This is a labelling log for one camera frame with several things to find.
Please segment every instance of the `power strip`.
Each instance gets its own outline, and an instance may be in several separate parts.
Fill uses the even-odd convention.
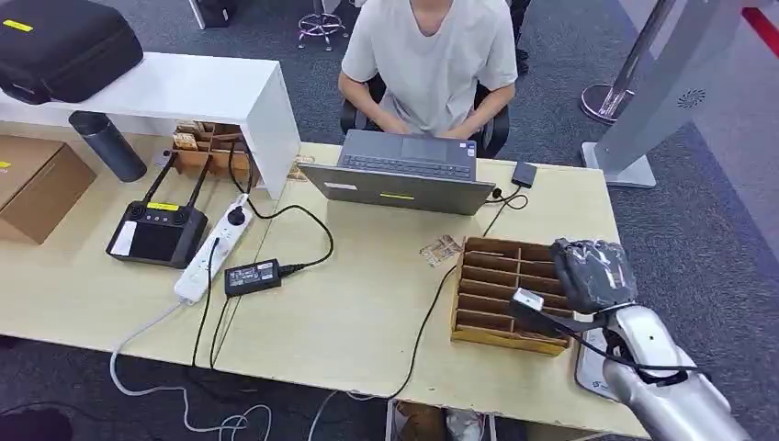
[[[230,255],[230,251],[238,243],[243,231],[246,230],[246,227],[254,218],[254,214],[245,207],[247,199],[248,196],[242,194],[227,208],[224,216],[221,217],[219,223],[211,230],[209,237],[200,246],[192,262],[189,263],[184,273],[175,282],[174,292],[181,300],[190,305],[200,301],[209,286],[208,277],[210,276],[211,280],[213,280],[219,273],[222,264],[227,260],[227,256]],[[243,213],[243,222],[239,225],[233,225],[228,218],[230,213],[239,207]],[[217,237],[219,237],[220,241],[211,259],[211,274],[209,275],[209,257]]]

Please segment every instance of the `power adapter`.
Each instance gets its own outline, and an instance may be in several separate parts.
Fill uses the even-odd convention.
[[[228,298],[281,286],[281,279],[303,269],[305,265],[280,266],[278,260],[236,266],[224,270],[224,293]]]

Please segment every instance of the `man's hand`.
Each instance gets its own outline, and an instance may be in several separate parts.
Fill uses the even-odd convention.
[[[438,135],[438,138],[451,138],[453,140],[466,140],[470,138],[473,132],[463,125],[459,125],[452,130],[447,130]]]
[[[394,115],[391,115],[389,112],[385,112],[382,118],[375,122],[387,133],[398,133],[400,135],[411,133],[409,126],[407,126],[405,122]]]

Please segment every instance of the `wooden organizer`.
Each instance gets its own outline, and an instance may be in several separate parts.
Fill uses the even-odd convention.
[[[193,130],[188,126],[176,128],[173,150],[178,153],[178,157],[174,163],[175,170],[180,174],[198,177],[210,155],[213,159],[211,159],[209,172],[219,177],[229,177],[227,166],[230,148],[234,148],[232,171],[236,179],[244,186],[249,179],[251,166],[253,168],[252,187],[255,187],[261,176],[257,165],[246,153],[247,147],[241,128],[232,124],[212,122],[195,122],[195,124],[203,130]],[[194,137],[195,143],[181,142],[179,137],[183,138],[182,134],[190,140]]]
[[[544,311],[572,317],[555,276],[549,248],[468,237],[457,262],[457,295],[452,308],[452,340],[505,346],[556,356],[570,345],[562,334],[542,334],[509,313],[518,288],[544,298]]]

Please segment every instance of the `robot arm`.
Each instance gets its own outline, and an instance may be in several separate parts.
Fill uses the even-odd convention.
[[[751,440],[730,414],[728,400],[674,343],[660,317],[636,304],[636,280],[619,244],[559,239],[552,255],[569,304],[593,313],[593,322],[546,314],[543,298],[525,289],[512,299],[515,317],[580,343],[577,333],[603,328],[604,378],[652,439]]]

